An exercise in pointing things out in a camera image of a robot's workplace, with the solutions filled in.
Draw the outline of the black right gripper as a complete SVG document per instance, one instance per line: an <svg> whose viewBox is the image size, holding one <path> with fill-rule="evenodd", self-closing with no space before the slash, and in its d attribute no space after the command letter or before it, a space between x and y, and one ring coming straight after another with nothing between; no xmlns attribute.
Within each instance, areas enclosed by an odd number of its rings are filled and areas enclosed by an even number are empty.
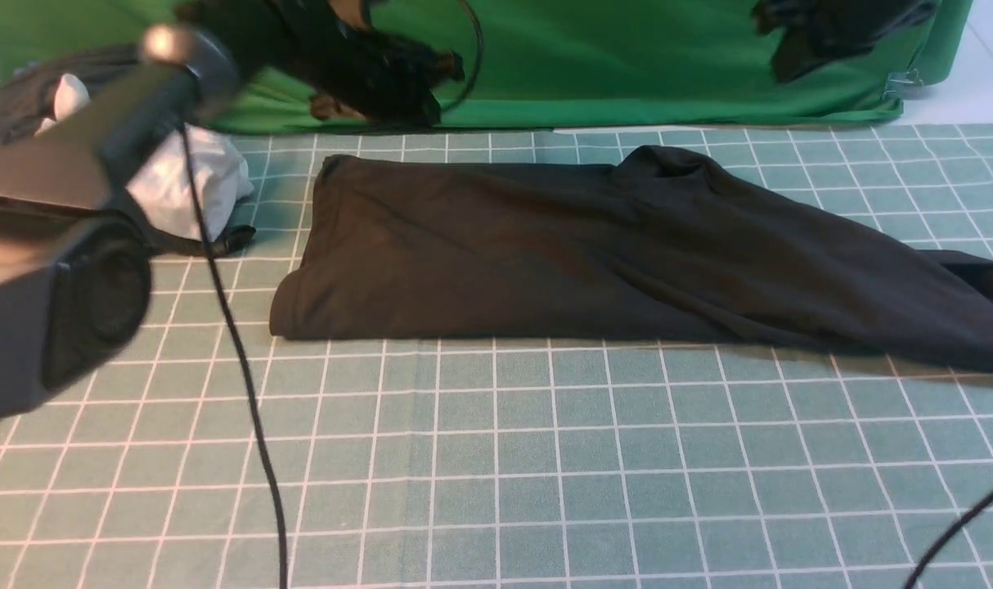
<svg viewBox="0 0 993 589"><path fill-rule="evenodd" d="M758 1L755 33L782 38L770 59L777 83L792 83L834 62L869 55L883 38L932 19L938 1Z"/></svg>

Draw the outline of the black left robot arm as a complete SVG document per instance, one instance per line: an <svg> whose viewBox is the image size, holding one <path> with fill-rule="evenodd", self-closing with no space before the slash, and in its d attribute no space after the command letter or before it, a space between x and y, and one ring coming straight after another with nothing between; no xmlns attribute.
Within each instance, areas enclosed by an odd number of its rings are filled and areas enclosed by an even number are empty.
<svg viewBox="0 0 993 589"><path fill-rule="evenodd" d="M380 124L432 127L462 56L374 29L361 1L189 1L142 63L0 149L0 419L32 411L135 338L153 230L127 184L173 132L216 119L266 67Z"/></svg>

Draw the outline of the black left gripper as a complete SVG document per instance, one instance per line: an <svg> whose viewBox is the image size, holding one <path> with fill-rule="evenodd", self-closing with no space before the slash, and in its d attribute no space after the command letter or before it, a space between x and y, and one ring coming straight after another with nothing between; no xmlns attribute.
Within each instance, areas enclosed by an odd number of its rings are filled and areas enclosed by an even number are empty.
<svg viewBox="0 0 993 589"><path fill-rule="evenodd" d="M179 1L173 14L218 43L238 87L277 70L313 90L314 119L432 128L434 90L463 83L463 57L377 29L368 1Z"/></svg>

